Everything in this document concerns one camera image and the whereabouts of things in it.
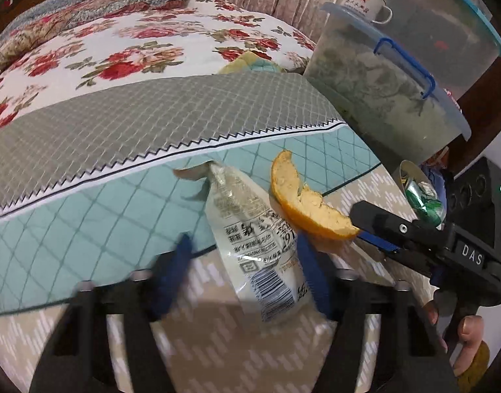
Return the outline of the person's right hand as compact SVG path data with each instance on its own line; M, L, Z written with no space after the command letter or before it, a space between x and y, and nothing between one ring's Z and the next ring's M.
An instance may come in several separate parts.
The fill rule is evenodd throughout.
M464 374L470 368L482 343L484 327L484 320L479 315L469 315L460 322L458 338L462 347L458 358L453 363L456 377Z

